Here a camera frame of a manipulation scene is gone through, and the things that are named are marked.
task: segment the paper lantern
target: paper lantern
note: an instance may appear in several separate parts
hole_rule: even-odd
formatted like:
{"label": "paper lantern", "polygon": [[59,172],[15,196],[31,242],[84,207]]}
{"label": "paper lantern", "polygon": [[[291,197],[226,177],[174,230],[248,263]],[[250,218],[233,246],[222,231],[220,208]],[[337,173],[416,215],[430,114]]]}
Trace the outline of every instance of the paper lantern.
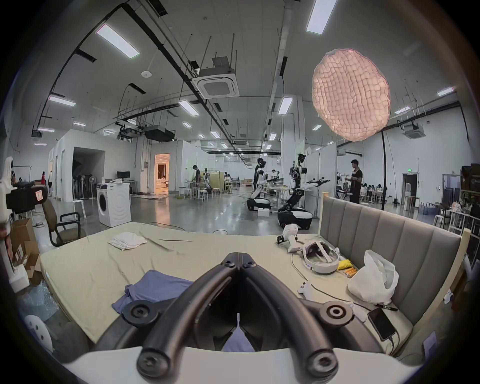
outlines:
{"label": "paper lantern", "polygon": [[328,52],[313,71],[313,106],[351,141],[379,132],[390,116],[390,88],[373,62],[353,49]]}

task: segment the gray upholstered headboard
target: gray upholstered headboard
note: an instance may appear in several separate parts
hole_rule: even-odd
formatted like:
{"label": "gray upholstered headboard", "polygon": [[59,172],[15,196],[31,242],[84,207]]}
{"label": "gray upholstered headboard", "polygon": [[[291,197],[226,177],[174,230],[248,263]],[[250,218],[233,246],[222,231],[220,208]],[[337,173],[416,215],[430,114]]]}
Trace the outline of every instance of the gray upholstered headboard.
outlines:
{"label": "gray upholstered headboard", "polygon": [[461,240],[417,220],[326,196],[320,235],[358,268],[368,249],[392,262],[399,275],[392,301],[412,324],[440,291]]}

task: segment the mattress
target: mattress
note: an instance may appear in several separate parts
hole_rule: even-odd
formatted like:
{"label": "mattress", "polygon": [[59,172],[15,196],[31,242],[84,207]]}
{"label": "mattress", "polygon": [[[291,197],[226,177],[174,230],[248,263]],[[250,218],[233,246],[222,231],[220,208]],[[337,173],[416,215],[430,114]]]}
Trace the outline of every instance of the mattress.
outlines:
{"label": "mattress", "polygon": [[[134,232],[145,237],[148,243],[127,251],[107,243],[122,232]],[[298,237],[306,241],[318,235]],[[219,264],[228,253],[245,252],[298,295],[297,289],[305,280],[293,268],[287,247],[288,243],[278,245],[276,236],[224,236],[131,222],[46,252],[40,256],[40,263],[57,303],[97,342],[118,317],[112,303],[124,294],[126,285],[136,283],[150,269],[193,281]],[[317,288],[339,299],[354,300],[347,291],[348,279],[344,275],[337,272],[315,275],[305,268],[299,254],[293,255],[293,262]],[[318,291],[313,292],[313,299],[333,300]],[[385,312],[400,334],[400,343],[394,335],[396,348],[408,337],[412,324],[400,311]],[[368,321],[366,325],[378,336]],[[391,351],[389,340],[381,344],[387,353]]]}

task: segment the white bag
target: white bag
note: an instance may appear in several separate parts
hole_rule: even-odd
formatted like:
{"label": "white bag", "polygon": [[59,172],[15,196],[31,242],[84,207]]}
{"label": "white bag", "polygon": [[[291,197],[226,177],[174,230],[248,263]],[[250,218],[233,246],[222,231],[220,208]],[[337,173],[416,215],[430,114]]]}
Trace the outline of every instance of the white bag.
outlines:
{"label": "white bag", "polygon": [[348,290],[368,303],[390,303],[398,283],[395,266],[372,250],[365,251],[365,266],[349,280]]}

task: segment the black armrest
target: black armrest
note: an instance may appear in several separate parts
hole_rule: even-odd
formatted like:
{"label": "black armrest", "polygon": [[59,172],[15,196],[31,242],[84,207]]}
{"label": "black armrest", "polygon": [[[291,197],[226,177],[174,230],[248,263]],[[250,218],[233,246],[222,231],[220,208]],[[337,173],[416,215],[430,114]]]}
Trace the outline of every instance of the black armrest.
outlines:
{"label": "black armrest", "polygon": [[72,212],[72,213],[66,213],[64,215],[60,215],[60,221],[62,221],[63,217],[70,216],[70,215],[77,215],[77,220],[80,221],[80,214],[78,212]]}
{"label": "black armrest", "polygon": [[76,224],[77,225],[77,228],[78,228],[77,238],[79,239],[80,238],[80,221],[79,220],[62,221],[60,223],[57,223],[57,224],[55,224],[55,230],[57,230],[58,227],[63,227],[65,229],[65,226],[69,225],[69,224]]}

